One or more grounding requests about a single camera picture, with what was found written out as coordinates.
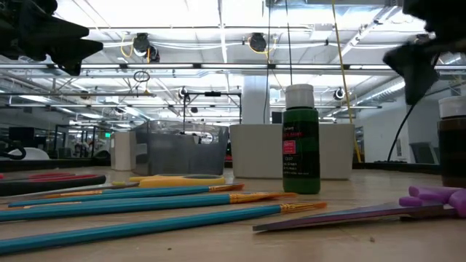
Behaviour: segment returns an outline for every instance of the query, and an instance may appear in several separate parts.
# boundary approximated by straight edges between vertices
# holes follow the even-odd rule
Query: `ceiling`
[[[270,9],[270,29],[269,8],[263,0],[132,0],[112,1],[111,4],[101,0],[59,0],[55,16],[88,27],[90,35],[87,39],[104,43],[103,51],[86,58],[83,63],[146,63],[134,54],[127,57],[131,49],[131,39],[137,33],[146,32],[159,51],[160,63],[265,64],[266,55],[253,52],[247,43],[251,33],[259,32],[266,39],[271,39],[270,63],[325,65],[339,64],[330,2],[289,0],[287,18],[284,1],[276,1]],[[386,7],[384,0],[364,1],[370,3],[364,5],[359,4],[360,2],[337,1],[339,4],[336,6],[336,19],[344,64],[382,65],[382,58],[387,50],[414,39],[418,33],[424,33],[424,23],[404,15],[400,7]],[[290,27],[289,38],[287,21]],[[17,63],[5,57],[0,59],[3,63]],[[65,93],[84,90],[122,93],[124,95],[117,100],[108,100],[120,104],[151,105],[179,103],[178,91],[182,87],[191,92],[241,92],[244,76],[266,76],[266,70],[153,69],[149,70],[151,79],[139,85],[138,93],[147,90],[156,97],[137,98],[135,93],[129,93],[132,87],[137,86],[133,80],[136,71],[92,69],[84,70],[80,78],[72,78],[62,73],[49,74],[40,70],[9,70],[14,76],[27,78],[47,90],[52,90],[55,85],[55,89],[61,87],[60,92]],[[294,84],[309,83],[315,86],[315,100],[318,105],[341,104],[333,99],[333,92],[343,86],[339,71],[294,71],[292,77]],[[396,78],[394,72],[378,74],[349,71],[346,82],[353,100],[370,94],[372,90]],[[272,105],[284,103],[281,90],[290,83],[289,71],[269,72],[270,87],[278,90]],[[82,100],[80,97],[62,96],[56,99],[78,104],[106,102],[105,98]],[[200,108],[197,113],[200,117],[237,116],[239,109],[234,107],[236,99],[199,96],[193,105],[232,105],[231,108]],[[137,110],[152,119],[179,119],[181,111],[179,108]],[[105,117],[123,117],[115,115],[111,108],[101,111]],[[322,110],[321,113],[325,116],[328,110]]]

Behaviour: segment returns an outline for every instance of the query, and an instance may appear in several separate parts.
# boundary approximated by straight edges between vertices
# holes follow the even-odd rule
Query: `gray bin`
[[[150,121],[133,129],[136,136],[136,166],[139,175],[222,175],[228,127],[186,123],[186,133],[201,132],[212,138],[198,144],[193,135],[182,135],[183,123]]]

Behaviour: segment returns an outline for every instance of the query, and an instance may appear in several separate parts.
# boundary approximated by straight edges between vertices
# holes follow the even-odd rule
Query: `red label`
[[[283,153],[284,154],[296,154],[296,141],[294,140],[283,141]]]

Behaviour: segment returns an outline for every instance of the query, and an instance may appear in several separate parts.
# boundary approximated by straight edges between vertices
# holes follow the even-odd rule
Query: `teal paintbrush handle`
[[[153,191],[131,191],[127,193],[113,193],[113,194],[99,194],[95,196],[70,196],[56,199],[38,199],[28,200],[21,202],[10,203],[9,207],[24,207],[31,205],[45,205],[54,203],[66,203],[66,202],[84,202],[84,201],[95,201],[95,200],[107,200],[107,199],[127,199],[127,198],[138,198],[138,197],[168,197],[168,196],[179,196],[186,194],[200,194],[209,192],[209,186],[187,186],[179,188],[160,188]]]
[[[72,245],[103,239],[130,237],[141,234],[157,233],[218,223],[228,223],[265,215],[280,213],[279,205],[252,207],[217,213],[190,215],[180,218],[167,218],[158,221],[127,223],[116,226],[104,226],[94,229],[65,231],[54,234],[42,234],[32,237],[0,240],[0,254],[14,253],[44,247]]]
[[[56,205],[33,207],[24,210],[8,210],[0,212],[0,221],[228,205],[230,204],[230,195],[213,194],[207,196],[169,196],[118,200],[127,201],[118,202],[116,200],[103,200],[84,202],[83,204],[75,205]]]

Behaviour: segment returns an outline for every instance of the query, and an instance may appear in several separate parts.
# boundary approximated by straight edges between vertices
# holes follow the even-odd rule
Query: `paintbrush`
[[[236,191],[242,190],[244,184],[224,185],[224,186],[181,186],[174,188],[151,188],[142,191],[129,191],[124,193],[112,193],[112,194],[98,194],[91,196],[70,196],[64,198],[55,199],[37,199],[28,200],[21,202],[13,202],[8,207],[24,207],[33,205],[49,205],[54,203],[64,202],[86,202],[96,200],[107,200],[107,199],[128,199],[128,198],[141,198],[141,197],[171,197],[180,196],[187,194],[201,194],[208,192],[220,192],[220,191]]]
[[[45,247],[57,247],[83,242],[94,242],[104,239],[131,237],[142,234],[229,223],[252,218],[260,218],[265,215],[313,210],[323,208],[325,206],[325,202],[269,205],[216,213],[189,215],[178,218],[166,218],[156,221],[126,223],[122,225],[103,226],[93,229],[80,229],[30,237],[5,239],[0,240],[0,255]]]
[[[211,194],[200,196],[166,196],[142,199],[118,199],[77,202],[77,205],[39,205],[13,207],[0,212],[0,221],[16,221],[64,216],[100,215],[110,213],[164,210],[185,207],[206,207],[255,202],[278,197],[296,197],[295,193]]]

